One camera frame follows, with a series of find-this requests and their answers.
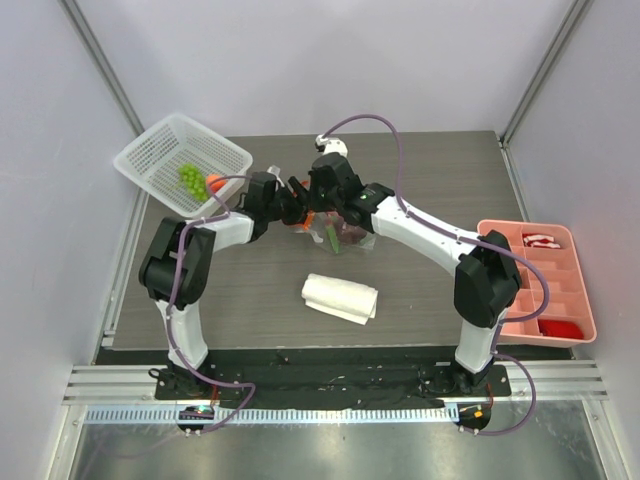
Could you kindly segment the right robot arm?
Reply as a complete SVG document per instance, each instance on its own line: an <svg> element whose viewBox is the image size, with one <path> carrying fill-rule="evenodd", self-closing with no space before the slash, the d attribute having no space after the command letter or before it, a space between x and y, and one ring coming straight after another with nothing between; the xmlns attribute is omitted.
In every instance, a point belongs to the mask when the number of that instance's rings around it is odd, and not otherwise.
<svg viewBox="0 0 640 480"><path fill-rule="evenodd" d="M434 261L454 279L453 304L462 318L450 367L453 386L472 395L488 381L498 324L522 280L504 235L482 236L436 219L379 183L363 184L338 153L316 159L309 171L309 207L335 211L348 224L395 240Z"/></svg>

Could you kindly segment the orange fake fruit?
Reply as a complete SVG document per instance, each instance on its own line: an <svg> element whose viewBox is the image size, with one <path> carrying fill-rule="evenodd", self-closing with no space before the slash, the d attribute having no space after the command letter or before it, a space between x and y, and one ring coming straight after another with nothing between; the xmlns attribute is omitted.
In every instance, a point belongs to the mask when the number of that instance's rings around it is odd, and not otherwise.
<svg viewBox="0 0 640 480"><path fill-rule="evenodd" d="M206 188L210 193L217 193L226 183L227 180L223 176L216 174L211 174L205 179Z"/></svg>

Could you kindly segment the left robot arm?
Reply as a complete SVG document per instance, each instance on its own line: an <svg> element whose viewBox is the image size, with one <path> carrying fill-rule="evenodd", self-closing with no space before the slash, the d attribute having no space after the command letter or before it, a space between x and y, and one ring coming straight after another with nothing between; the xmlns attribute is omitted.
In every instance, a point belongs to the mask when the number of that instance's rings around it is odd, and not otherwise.
<svg viewBox="0 0 640 480"><path fill-rule="evenodd" d="M273 222L295 225L308 213L308 184L283 182L271 168L254 173L239 203L214 217L186 221L164 218L152 240L139 282L163 316L168 364L160 384L190 398L205 397L213 385L209 348L204 341L199 302L207 286L213 254L259 239Z"/></svg>

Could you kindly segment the clear zip top bag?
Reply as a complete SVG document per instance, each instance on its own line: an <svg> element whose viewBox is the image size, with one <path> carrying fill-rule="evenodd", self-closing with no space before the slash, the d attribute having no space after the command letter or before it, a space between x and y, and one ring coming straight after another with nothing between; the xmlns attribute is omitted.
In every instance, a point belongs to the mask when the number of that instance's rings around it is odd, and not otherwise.
<svg viewBox="0 0 640 480"><path fill-rule="evenodd" d="M312 212L289 229L294 234L308 236L312 242L326 252L340 255L348 249L371 251L376 237L361 227L348 224L337 212Z"/></svg>

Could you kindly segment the green fake grapes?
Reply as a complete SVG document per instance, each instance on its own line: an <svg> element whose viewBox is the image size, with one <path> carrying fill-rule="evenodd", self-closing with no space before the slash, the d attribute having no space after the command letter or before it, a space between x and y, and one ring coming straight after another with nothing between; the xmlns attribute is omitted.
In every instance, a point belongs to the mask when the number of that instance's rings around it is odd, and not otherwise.
<svg viewBox="0 0 640 480"><path fill-rule="evenodd" d="M193 164L184 164L178 168L180 181L187 192L197 201L206 202L209 194L205 184L205 177Z"/></svg>

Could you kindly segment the dark purple fake fruit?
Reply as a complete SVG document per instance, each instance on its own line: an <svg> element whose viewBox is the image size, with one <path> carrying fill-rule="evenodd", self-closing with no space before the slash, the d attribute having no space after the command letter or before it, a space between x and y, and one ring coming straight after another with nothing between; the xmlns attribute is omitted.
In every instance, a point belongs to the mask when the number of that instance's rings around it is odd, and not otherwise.
<svg viewBox="0 0 640 480"><path fill-rule="evenodd" d="M345 245L356 245L362 242L368 232L361 227L342 223L336 228L338 240Z"/></svg>

